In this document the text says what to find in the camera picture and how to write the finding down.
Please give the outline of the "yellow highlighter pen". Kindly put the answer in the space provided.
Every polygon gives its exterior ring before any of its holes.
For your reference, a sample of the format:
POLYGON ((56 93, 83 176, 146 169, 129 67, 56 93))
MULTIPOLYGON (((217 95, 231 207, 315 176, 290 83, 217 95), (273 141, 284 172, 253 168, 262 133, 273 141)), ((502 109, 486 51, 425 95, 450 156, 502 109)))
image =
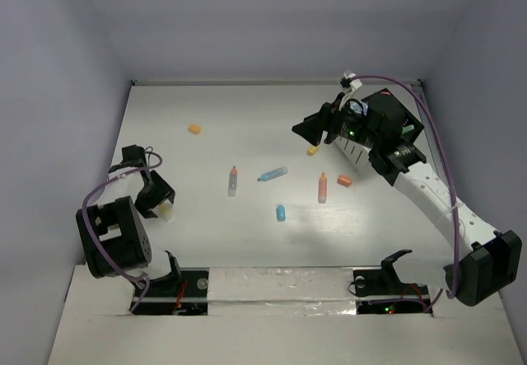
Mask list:
POLYGON ((174 217, 173 206, 170 203, 168 203, 168 204, 161 204, 159 206, 159 212, 160 212, 161 217, 166 222, 170 222, 173 219, 173 217, 174 217))

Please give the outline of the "black container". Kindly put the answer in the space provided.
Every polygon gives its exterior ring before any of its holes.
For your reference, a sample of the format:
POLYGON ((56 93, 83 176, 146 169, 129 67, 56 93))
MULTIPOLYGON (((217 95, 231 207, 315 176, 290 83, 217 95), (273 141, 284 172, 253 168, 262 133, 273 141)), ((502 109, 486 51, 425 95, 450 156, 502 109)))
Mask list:
POLYGON ((399 134, 398 148, 413 147, 423 130, 422 122, 404 105, 399 104, 396 115, 396 132, 399 134))

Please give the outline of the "orange pencil shaped pen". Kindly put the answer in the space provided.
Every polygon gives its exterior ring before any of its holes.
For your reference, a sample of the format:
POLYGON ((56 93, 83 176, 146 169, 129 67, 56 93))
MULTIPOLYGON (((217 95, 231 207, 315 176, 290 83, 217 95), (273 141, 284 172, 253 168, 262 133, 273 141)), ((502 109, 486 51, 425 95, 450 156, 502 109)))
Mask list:
POLYGON ((319 178, 318 183, 318 203, 319 204, 325 204, 327 201, 327 193, 328 193, 328 179, 325 173, 322 173, 322 175, 319 178))

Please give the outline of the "dark orange eraser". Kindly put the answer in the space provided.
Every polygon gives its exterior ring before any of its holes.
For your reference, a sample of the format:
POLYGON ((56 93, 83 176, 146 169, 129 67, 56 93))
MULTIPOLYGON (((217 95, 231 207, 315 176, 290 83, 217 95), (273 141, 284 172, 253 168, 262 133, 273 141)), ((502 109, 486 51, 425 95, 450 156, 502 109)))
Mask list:
POLYGON ((337 179, 337 183, 344 187, 349 187, 352 185, 352 179, 346 175, 340 175, 337 179))

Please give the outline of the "orange tip white pen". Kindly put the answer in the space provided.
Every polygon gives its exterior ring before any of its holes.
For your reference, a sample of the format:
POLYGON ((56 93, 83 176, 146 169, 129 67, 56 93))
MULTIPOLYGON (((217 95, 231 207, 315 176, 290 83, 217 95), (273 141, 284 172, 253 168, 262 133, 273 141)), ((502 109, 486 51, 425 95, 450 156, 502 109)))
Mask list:
POLYGON ((234 197, 237 191, 238 170, 235 166, 231 168, 228 181, 228 196, 234 197))

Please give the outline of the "white slotted container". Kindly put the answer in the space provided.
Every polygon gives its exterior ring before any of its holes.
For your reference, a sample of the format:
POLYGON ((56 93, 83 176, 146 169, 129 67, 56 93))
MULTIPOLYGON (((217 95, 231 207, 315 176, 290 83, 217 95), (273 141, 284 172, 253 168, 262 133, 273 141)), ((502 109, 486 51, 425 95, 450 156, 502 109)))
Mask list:
POLYGON ((357 173, 368 173, 371 171, 369 148, 345 138, 338 138, 335 143, 357 173))

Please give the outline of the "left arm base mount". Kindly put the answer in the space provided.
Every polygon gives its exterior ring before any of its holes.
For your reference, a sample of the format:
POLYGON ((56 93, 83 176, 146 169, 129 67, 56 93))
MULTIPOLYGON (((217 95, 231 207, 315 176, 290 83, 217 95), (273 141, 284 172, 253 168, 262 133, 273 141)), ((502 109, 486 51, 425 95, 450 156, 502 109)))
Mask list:
POLYGON ((170 271, 150 282, 142 298, 135 288, 130 311, 136 316, 206 316, 208 314, 209 269, 181 269, 166 251, 170 271))

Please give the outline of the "blue highlighter pen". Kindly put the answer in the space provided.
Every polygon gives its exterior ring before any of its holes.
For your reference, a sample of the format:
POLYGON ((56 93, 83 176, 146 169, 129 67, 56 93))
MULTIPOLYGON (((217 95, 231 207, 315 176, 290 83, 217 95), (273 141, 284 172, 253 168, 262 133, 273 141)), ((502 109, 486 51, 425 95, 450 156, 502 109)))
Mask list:
POLYGON ((281 177, 288 173, 288 169, 286 166, 279 167, 277 169, 274 169, 272 171, 268 171, 266 173, 263 173, 258 179, 258 182, 268 182, 270 180, 277 179, 278 177, 281 177))

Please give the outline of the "blue eraser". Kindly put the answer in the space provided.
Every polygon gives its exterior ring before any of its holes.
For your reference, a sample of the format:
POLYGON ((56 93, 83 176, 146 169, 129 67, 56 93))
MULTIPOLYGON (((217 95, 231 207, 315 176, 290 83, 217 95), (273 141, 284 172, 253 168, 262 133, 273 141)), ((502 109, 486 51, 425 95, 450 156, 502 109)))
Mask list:
POLYGON ((286 209, 282 204, 279 204, 276 207, 276 217, 278 222, 285 222, 287 215, 286 215, 286 209))

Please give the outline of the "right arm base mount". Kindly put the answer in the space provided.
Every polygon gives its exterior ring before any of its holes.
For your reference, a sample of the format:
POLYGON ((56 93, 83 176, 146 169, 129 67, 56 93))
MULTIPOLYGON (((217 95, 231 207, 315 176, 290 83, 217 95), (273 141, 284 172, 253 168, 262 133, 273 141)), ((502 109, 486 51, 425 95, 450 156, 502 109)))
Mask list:
POLYGON ((431 313, 430 294, 427 286, 402 283, 394 269, 394 263, 411 250, 399 250, 384 258, 376 268, 355 269, 348 292, 357 301, 359 315, 431 313))

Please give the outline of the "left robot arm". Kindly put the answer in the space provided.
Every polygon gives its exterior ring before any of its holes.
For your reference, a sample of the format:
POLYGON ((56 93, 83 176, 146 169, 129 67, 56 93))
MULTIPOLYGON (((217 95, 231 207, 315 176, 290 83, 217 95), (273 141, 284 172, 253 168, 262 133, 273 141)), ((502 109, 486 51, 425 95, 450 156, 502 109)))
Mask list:
POLYGON ((144 219, 167 218, 175 190, 156 171, 161 156, 153 147, 121 148, 104 183, 93 189, 77 210, 76 222, 87 267, 94 278, 120 276, 145 289, 147 274, 131 274, 152 261, 144 219))

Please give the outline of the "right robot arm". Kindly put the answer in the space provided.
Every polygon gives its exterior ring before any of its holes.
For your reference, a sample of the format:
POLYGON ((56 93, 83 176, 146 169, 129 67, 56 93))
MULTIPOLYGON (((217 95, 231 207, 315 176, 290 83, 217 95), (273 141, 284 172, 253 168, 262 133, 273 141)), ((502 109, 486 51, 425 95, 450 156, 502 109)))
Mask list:
POLYGON ((439 276, 455 298, 474 307, 516 279, 522 241, 478 217, 433 171, 414 142, 421 122, 387 89, 359 101, 339 93, 292 132, 318 146, 343 139, 368 149, 373 170, 414 203, 449 242, 453 260, 439 276))

